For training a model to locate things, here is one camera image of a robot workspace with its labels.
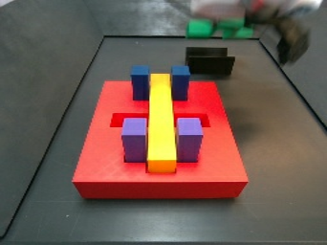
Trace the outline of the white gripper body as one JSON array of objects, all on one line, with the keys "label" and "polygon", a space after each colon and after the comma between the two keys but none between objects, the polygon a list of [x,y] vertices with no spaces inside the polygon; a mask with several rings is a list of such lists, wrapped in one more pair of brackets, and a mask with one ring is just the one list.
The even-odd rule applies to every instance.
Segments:
[{"label": "white gripper body", "polygon": [[242,18],[247,13],[270,16],[303,16],[319,9],[323,0],[193,0],[194,16],[211,20]]}]

